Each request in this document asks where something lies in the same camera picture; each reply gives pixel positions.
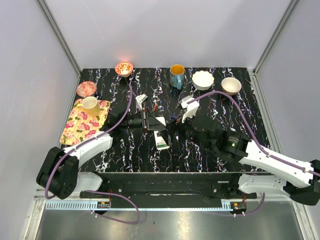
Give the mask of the cream yellow cup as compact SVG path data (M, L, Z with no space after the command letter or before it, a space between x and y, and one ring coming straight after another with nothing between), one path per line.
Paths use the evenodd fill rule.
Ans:
M84 98L82 101L82 107L85 112L91 116L96 117L100 115L100 105L94 96Z

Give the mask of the black mounting base plate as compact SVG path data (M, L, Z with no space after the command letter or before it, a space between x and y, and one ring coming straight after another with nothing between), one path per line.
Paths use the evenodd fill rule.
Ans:
M120 194L139 209L217 208L222 200L256 199L242 193L239 173L102 173L97 193L80 192L80 198L103 198L101 192Z

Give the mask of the white scalloped bowl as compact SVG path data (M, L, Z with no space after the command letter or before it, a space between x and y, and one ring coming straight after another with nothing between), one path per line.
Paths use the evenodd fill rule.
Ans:
M215 78L208 71L197 71L191 78L193 86L199 91L209 90L214 84Z

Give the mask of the floral pink tray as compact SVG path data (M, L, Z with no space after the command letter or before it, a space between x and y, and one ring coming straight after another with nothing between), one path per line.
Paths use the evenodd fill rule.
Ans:
M98 100L100 106L99 116L91 116L81 106L83 99L77 99L73 105L66 125L60 137L62 145L77 145L98 132L104 125L111 103L107 100Z

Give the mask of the blue mug yellow inside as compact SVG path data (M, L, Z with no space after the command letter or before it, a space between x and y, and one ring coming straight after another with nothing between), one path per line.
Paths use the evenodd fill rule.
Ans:
M170 67L170 84L172 87L180 90L185 78L185 68L180 64Z

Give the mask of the red patterned small bowl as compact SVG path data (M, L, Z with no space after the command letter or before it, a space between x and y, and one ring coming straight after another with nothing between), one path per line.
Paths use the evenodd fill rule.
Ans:
M133 64L129 61L121 61L115 66L115 72L121 77L128 77L133 72Z

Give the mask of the cream round bowl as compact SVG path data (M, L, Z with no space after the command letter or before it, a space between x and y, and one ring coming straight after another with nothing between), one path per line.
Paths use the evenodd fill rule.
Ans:
M222 90L230 96L236 95L241 89L241 82L234 77L226 77L221 81Z

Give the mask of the red patterned saucer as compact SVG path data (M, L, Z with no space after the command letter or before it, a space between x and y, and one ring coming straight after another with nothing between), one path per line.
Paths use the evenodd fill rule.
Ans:
M92 81L80 83L76 89L76 94L81 98L93 96L97 91L97 85Z

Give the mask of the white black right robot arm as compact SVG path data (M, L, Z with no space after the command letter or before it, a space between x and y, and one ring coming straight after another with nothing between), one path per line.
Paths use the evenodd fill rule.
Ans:
M191 141L221 160L262 169L269 176L257 178L242 174L228 184L233 198L256 192L288 196L291 200L315 206L320 200L320 162L294 159L267 149L246 135L223 129L209 118L170 119L156 136L170 146L173 141Z

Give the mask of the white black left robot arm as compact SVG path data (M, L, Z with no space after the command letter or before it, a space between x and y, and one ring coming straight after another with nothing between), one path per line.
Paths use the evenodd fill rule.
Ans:
M110 113L98 132L87 140L63 149L51 148L36 177L36 183L44 188L45 198L63 200L73 192L84 191L91 191L98 198L106 196L108 181L99 173L79 172L79 168L112 148L126 129L142 129L146 133L154 132L158 137L166 129L166 121L162 116L152 115L147 108L138 113Z

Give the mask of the white red remote control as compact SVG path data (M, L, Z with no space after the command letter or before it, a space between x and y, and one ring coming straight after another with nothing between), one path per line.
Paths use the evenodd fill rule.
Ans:
M163 116L156 117L158 121L160 121L163 125L166 125L166 120ZM158 151L167 150L169 145L165 142L164 138L160 135L158 130L153 132L155 139L155 146Z

